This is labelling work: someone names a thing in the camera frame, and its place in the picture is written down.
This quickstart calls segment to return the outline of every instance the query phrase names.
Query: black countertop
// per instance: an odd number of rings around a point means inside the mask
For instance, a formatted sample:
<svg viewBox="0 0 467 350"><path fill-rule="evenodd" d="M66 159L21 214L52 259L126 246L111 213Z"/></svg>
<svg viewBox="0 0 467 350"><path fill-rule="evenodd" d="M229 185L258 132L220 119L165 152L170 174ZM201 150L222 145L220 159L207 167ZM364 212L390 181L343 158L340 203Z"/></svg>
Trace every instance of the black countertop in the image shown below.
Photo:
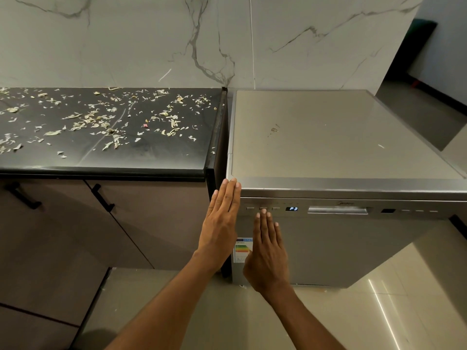
<svg viewBox="0 0 467 350"><path fill-rule="evenodd" d="M216 115L226 105L220 88L111 89L2 88L0 140L5 140L6 134L10 139L0 144L0 151L4 147L0 175L204 179L207 157L216 152L210 147ZM8 111L14 107L17 112ZM76 113L81 115L64 119ZM171 119L179 121L177 126L172 127ZM99 122L99 127L92 127ZM86 127L71 131L74 123ZM101 133L109 128L120 137ZM168 136L172 129L176 129L174 135ZM57 130L62 132L44 135ZM116 149L115 139L120 143ZM22 147L14 150L19 144Z"/></svg>

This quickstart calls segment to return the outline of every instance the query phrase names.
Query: recessed handle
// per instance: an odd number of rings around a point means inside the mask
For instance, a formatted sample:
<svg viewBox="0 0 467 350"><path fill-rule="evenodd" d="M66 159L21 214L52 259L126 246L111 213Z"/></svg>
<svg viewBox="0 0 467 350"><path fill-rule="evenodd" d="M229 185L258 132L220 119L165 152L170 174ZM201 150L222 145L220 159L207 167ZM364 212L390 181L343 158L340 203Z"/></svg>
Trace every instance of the recessed handle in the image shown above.
<svg viewBox="0 0 467 350"><path fill-rule="evenodd" d="M32 210L36 210L39 206L42 205L40 201L31 201L26 196L21 194L17 189L20 187L20 183L13 182L10 184L5 185L5 190L8 190L11 194L13 194L16 198L18 198L21 202L27 205L28 208Z"/></svg>
<svg viewBox="0 0 467 350"><path fill-rule="evenodd" d="M357 206L310 206L309 214L368 215L367 208Z"/></svg>
<svg viewBox="0 0 467 350"><path fill-rule="evenodd" d="M100 204L104 207L104 209L106 209L107 212L111 212L115 204L107 204L107 201L105 201L102 195L99 194L100 187L101 187L100 184L94 185L94 187L91 188L91 192L94 194L96 199L100 202Z"/></svg>

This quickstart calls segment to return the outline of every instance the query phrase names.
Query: cabinet door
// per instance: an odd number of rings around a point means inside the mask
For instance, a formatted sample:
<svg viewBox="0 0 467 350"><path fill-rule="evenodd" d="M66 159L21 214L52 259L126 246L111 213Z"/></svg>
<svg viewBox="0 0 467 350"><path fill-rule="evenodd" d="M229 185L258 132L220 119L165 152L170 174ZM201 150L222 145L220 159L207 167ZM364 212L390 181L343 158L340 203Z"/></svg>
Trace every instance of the cabinet door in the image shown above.
<svg viewBox="0 0 467 350"><path fill-rule="evenodd" d="M33 210L0 189L0 303L80 325L107 266L73 240L46 205Z"/></svg>
<svg viewBox="0 0 467 350"><path fill-rule="evenodd" d="M105 266L151 268L84 181L28 180L21 186L40 197L44 211Z"/></svg>
<svg viewBox="0 0 467 350"><path fill-rule="evenodd" d="M102 186L112 215L155 269L180 270L190 260L209 205L206 183L87 182Z"/></svg>
<svg viewBox="0 0 467 350"><path fill-rule="evenodd" d="M0 348L18 350L63 350L78 327L54 322L0 306Z"/></svg>

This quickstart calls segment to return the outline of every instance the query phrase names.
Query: dishwasher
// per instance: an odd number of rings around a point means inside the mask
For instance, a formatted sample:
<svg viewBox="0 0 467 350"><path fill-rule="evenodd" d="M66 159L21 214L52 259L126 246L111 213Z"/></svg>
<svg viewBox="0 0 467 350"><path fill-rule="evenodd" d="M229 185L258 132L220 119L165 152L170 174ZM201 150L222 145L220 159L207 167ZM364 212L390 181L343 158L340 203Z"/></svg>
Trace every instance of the dishwasher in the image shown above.
<svg viewBox="0 0 467 350"><path fill-rule="evenodd" d="M466 209L465 173L365 90L237 90L227 178L242 183L233 282L265 208L290 282L347 288Z"/></svg>

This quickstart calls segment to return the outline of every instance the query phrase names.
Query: black cabinet handle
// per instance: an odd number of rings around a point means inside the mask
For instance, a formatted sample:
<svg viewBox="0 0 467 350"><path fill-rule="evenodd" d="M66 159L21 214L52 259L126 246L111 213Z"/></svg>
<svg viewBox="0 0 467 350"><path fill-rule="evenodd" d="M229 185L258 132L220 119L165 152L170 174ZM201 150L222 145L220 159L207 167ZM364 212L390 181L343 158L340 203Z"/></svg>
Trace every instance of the black cabinet handle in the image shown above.
<svg viewBox="0 0 467 350"><path fill-rule="evenodd" d="M107 212L111 212L114 208L115 204L107 204L101 194L99 194L100 184L96 184L94 188L91 189L91 192L94 194L97 200L99 200L100 204L106 209Z"/></svg>
<svg viewBox="0 0 467 350"><path fill-rule="evenodd" d="M20 183L13 182L13 183L7 184L5 186L5 190L8 190L11 194L13 194L15 197L17 197L23 203L25 203L27 205L27 207L32 209L32 210L36 210L39 206L42 205L42 203L40 201L32 202L31 200L26 198L26 196L24 196L23 194L21 194L17 190L19 187L20 187Z"/></svg>

